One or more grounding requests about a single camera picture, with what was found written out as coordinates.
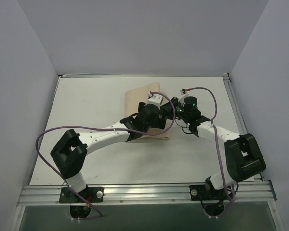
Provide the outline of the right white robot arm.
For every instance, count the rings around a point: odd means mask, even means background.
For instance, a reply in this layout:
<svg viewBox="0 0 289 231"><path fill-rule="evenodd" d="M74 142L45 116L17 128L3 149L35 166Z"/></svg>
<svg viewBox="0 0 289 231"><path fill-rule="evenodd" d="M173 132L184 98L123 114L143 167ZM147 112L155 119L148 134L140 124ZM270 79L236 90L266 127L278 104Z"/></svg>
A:
<svg viewBox="0 0 289 231"><path fill-rule="evenodd" d="M240 183L266 170L265 160L252 134L238 134L214 126L201 114L196 97L173 97L171 102L176 109L176 118L187 124L191 134L213 143L217 141L219 150L223 150L226 165L219 173L206 178L204 193L207 197L214 199L224 186Z"/></svg>

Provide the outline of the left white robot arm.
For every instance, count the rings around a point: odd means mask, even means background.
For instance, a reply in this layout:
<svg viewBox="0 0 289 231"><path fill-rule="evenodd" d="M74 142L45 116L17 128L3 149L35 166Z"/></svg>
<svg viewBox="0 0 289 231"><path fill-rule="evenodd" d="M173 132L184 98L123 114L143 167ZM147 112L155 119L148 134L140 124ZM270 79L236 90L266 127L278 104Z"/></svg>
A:
<svg viewBox="0 0 289 231"><path fill-rule="evenodd" d="M163 106L140 102L138 112L96 132L66 131L50 152L61 176L71 187L77 202L87 198L88 186L81 170L88 154L115 143L129 142L148 135L150 128L164 129L166 120L175 119L171 102Z"/></svg>

